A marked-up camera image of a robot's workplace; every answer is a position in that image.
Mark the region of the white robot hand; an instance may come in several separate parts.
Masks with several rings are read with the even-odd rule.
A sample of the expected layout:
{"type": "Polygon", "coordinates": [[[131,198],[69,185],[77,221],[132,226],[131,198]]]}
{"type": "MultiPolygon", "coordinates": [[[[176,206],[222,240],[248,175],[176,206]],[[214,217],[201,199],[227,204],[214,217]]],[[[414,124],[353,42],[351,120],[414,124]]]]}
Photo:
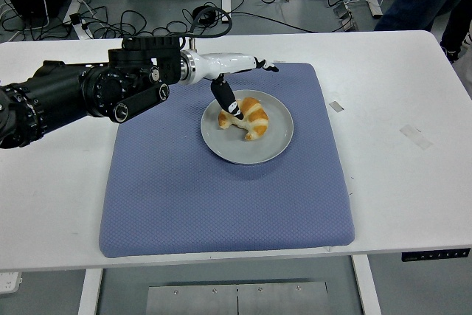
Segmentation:
{"type": "Polygon", "coordinates": [[[267,60],[259,60],[252,55],[235,53],[216,53],[200,55],[196,60],[197,78],[211,80],[211,91],[220,107],[239,120],[244,118],[235,95],[225,80],[225,74],[247,72],[252,69],[264,69],[278,72],[279,69],[267,60]]]}

